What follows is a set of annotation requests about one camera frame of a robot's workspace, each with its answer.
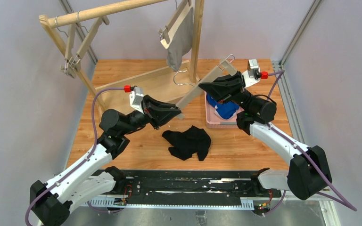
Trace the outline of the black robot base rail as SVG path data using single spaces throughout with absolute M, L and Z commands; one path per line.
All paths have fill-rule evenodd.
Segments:
M 91 200 L 110 210 L 121 198 L 128 208 L 254 210 L 260 202 L 282 196 L 277 189 L 259 191 L 255 171 L 123 170 L 125 177 L 112 191 Z

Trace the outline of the blue white underwear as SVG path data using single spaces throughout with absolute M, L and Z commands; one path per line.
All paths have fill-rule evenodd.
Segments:
M 234 102 L 220 104 L 215 101 L 209 94 L 206 95 L 206 101 L 214 109 L 214 114 L 223 120 L 229 120 L 234 117 L 239 110 L 239 105 Z

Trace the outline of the black underwear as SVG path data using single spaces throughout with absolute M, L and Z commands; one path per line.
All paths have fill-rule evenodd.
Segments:
M 211 138 L 204 129 L 191 126 L 184 132 L 166 130 L 162 137 L 168 141 L 171 147 L 169 153 L 183 161 L 197 154 L 199 161 L 204 161 L 209 153 Z

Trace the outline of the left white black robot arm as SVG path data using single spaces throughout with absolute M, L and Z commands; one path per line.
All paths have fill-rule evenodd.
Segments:
M 154 129 L 168 123 L 181 109 L 174 104 L 157 101 L 146 95 L 141 110 L 123 114 L 115 109 L 103 112 L 99 127 L 103 130 L 96 137 L 91 149 L 69 168 L 43 183 L 40 180 L 30 187 L 31 211 L 45 226 L 60 226 L 69 215 L 97 195 L 112 190 L 125 177 L 116 167 L 109 167 L 95 179 L 89 177 L 103 165 L 119 156 L 129 144 L 126 135 L 139 131 L 147 124 Z

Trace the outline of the wooden clip hanger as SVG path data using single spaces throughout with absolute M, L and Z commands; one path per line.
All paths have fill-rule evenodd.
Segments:
M 78 49 L 78 51 L 76 53 L 76 56 L 73 58 L 72 61 L 70 61 L 70 66 L 71 66 L 72 69 L 77 69 L 78 71 L 80 70 L 80 68 L 81 68 L 81 60 L 83 59 L 83 57 L 87 53 L 87 50 L 90 48 L 91 43 L 92 43 L 93 39 L 95 38 L 99 27 L 102 24 L 109 25 L 109 23 L 110 23 L 110 21 L 109 21 L 107 16 L 98 17 L 94 21 L 94 23 L 91 26 L 91 28 L 89 29 L 86 37 L 82 41 L 82 43 L 81 43 L 81 45 L 80 45 L 80 47 L 79 47 L 79 49 Z

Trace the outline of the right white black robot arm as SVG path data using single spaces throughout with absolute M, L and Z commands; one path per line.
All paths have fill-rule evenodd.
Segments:
M 332 184 L 327 157 L 321 147 L 303 144 L 273 125 L 277 103 L 268 95 L 254 95 L 247 90 L 269 76 L 268 72 L 236 72 L 198 86 L 220 104 L 238 104 L 242 109 L 236 115 L 238 128 L 262 141 L 288 164 L 286 171 L 269 168 L 257 171 L 251 177 L 255 193 L 286 190 L 306 200 Z

